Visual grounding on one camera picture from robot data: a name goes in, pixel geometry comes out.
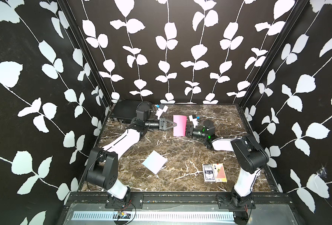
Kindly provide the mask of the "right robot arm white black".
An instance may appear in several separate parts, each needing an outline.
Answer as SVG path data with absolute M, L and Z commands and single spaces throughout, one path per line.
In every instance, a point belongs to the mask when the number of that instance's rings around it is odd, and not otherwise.
M 200 129 L 194 125 L 186 125 L 185 136 L 202 142 L 209 150 L 234 152 L 241 168 L 230 201 L 239 208 L 251 199 L 256 178 L 269 162 L 268 154 L 253 135 L 246 134 L 237 138 L 217 137 L 214 122 L 205 120 Z

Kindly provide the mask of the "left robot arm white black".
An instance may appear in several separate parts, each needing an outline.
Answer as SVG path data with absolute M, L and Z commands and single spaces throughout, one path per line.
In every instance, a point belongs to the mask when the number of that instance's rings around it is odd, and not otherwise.
M 93 184 L 106 190 L 115 200 L 129 202 L 131 198 L 130 187 L 118 179 L 118 160 L 131 146 L 139 142 L 148 131 L 169 130 L 177 124 L 167 118 L 162 118 L 162 113 L 167 112 L 168 106 L 155 105 L 156 120 L 150 119 L 152 105 L 150 102 L 141 102 L 135 108 L 136 116 L 132 118 L 126 131 L 110 144 L 90 151 L 88 163 L 84 171 L 87 185 Z

